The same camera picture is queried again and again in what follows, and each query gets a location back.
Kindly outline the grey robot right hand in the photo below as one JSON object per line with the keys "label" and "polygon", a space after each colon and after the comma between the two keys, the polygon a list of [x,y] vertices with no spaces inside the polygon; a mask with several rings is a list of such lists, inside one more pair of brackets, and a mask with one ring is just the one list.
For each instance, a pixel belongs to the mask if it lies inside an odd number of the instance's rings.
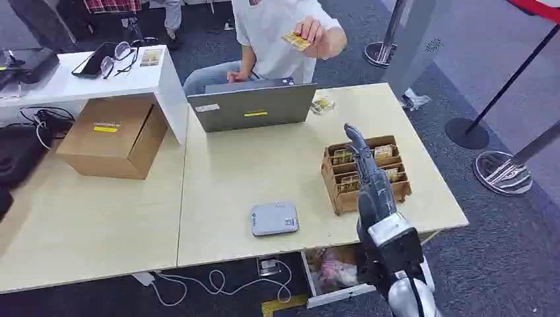
{"label": "grey robot right hand", "polygon": [[377,166],[374,155],[361,132],[349,123],[344,131],[351,143],[351,151],[359,176],[357,211],[360,230],[365,232],[397,211],[396,201],[386,172]]}

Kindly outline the person's left hand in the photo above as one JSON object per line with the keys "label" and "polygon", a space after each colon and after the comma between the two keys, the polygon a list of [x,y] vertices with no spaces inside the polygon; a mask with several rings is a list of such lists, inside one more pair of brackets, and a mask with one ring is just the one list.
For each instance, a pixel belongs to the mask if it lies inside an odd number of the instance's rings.
{"label": "person's left hand", "polygon": [[300,36],[308,46],[302,51],[306,57],[327,59],[328,45],[326,39],[326,31],[321,23],[311,16],[305,17],[295,25],[295,33]]}

